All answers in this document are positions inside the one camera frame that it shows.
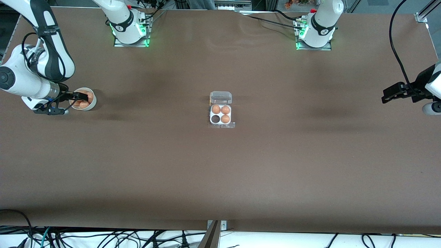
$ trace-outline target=black joint cap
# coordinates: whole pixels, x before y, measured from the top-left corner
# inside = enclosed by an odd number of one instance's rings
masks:
[[[6,66],[0,66],[0,88],[3,90],[9,90],[14,83],[14,72]]]

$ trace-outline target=table surface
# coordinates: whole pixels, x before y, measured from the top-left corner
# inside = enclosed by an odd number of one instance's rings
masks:
[[[67,84],[99,104],[44,116],[0,92],[1,208],[46,226],[441,233],[440,119],[425,102],[381,103],[403,80],[390,15],[342,15],[318,52],[232,11],[168,11],[148,48],[114,48],[100,9],[54,12]],[[21,19],[11,48],[31,31]],[[393,36],[411,79],[437,61],[412,15]],[[236,128],[210,128],[213,90],[232,93]]]

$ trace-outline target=egg carton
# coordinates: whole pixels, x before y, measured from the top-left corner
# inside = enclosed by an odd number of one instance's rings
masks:
[[[216,128],[234,128],[235,122],[231,121],[231,106],[214,104],[210,106],[210,123]]]

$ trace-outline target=teal cable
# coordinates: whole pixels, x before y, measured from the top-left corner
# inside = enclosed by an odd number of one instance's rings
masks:
[[[48,227],[48,228],[46,229],[45,233],[43,234],[43,237],[41,238],[40,248],[43,248],[43,247],[44,247],[44,243],[45,243],[46,235],[48,235],[49,228],[51,228],[51,227]]]

